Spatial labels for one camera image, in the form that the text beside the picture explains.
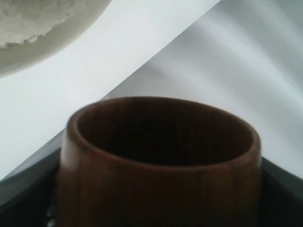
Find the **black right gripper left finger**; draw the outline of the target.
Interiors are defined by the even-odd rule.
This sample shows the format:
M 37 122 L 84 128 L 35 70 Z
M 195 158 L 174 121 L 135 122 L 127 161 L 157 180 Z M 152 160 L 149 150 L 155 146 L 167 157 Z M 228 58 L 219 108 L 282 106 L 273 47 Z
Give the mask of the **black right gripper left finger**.
M 60 132 L 0 182 L 2 227 L 45 227 L 53 219 Z

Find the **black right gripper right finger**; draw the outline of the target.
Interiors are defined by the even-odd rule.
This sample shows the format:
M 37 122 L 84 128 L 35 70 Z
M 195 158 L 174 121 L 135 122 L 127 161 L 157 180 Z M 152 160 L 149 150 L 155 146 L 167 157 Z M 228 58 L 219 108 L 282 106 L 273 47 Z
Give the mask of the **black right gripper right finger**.
M 261 227 L 303 227 L 303 180 L 262 158 Z

